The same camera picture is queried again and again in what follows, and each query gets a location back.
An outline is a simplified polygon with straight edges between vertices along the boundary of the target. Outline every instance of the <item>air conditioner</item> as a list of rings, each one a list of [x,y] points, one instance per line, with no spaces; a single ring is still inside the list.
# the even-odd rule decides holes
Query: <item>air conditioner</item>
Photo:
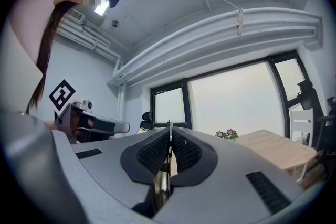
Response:
[[[69,15],[67,15],[66,18],[72,20],[76,24],[81,25],[82,23],[84,23],[85,15],[73,9],[69,12]]]

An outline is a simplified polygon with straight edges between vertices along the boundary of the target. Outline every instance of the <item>black office chair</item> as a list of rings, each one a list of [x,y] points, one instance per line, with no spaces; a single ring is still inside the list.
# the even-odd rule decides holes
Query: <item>black office chair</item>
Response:
[[[335,115],[329,112],[328,116],[323,115],[322,107],[319,102],[316,90],[312,87],[310,81],[303,81],[298,84],[301,89],[301,93],[298,94],[298,98],[304,110],[309,110],[313,108],[313,133],[318,134],[313,136],[312,147],[316,149],[317,152],[321,152],[315,159],[317,162],[306,170],[306,173],[317,165],[322,164],[327,176],[330,175],[328,160],[335,159],[335,156],[330,156],[328,153],[336,151],[336,125],[335,125]],[[333,107],[332,98],[328,99],[328,103],[332,106],[332,110],[335,111]]]
[[[298,98],[304,110],[313,109],[313,133],[319,134],[321,131],[321,121],[317,121],[318,118],[323,117],[323,110],[319,102],[318,95],[316,90],[313,88],[311,81],[304,80],[299,83],[301,93],[298,94]],[[318,143],[319,136],[314,135],[312,141],[312,147],[316,148]]]
[[[140,128],[144,128],[145,130],[152,130],[153,129],[152,111],[143,113],[142,119],[143,121],[140,123]]]

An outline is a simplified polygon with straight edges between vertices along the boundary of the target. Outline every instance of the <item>white chair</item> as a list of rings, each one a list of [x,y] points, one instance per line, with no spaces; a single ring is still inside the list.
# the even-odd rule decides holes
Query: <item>white chair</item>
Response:
[[[290,111],[290,139],[292,140],[293,131],[309,134],[308,146],[311,147],[313,142],[313,109],[303,111]],[[300,178],[297,182],[301,182],[307,170],[308,163],[303,167]]]

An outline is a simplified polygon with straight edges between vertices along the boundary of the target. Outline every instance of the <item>desk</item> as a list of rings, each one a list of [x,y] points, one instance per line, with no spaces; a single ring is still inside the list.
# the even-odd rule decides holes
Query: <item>desk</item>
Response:
[[[237,139],[282,170],[305,165],[316,156],[316,150],[267,130],[242,135]]]

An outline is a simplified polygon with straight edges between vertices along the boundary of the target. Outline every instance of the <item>chair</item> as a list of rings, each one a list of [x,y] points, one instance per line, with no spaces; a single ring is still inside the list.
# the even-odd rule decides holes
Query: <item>chair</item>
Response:
[[[324,116],[323,110],[316,90],[312,87],[311,81],[304,80],[303,82],[300,82],[298,86],[301,89],[301,93],[298,94],[298,98],[303,109],[313,109],[313,133],[315,136],[314,138],[310,139],[308,135],[307,140],[312,140],[311,146],[316,148],[319,138],[317,134],[320,132],[322,124],[321,122],[317,121],[317,119]]]
[[[313,141],[313,109],[304,110],[304,111],[290,111],[290,139],[292,140],[293,131],[300,131],[302,133],[308,133],[307,139],[309,139],[308,146],[311,147]],[[300,178],[297,182],[302,181],[304,174],[307,170],[306,163],[303,167]]]

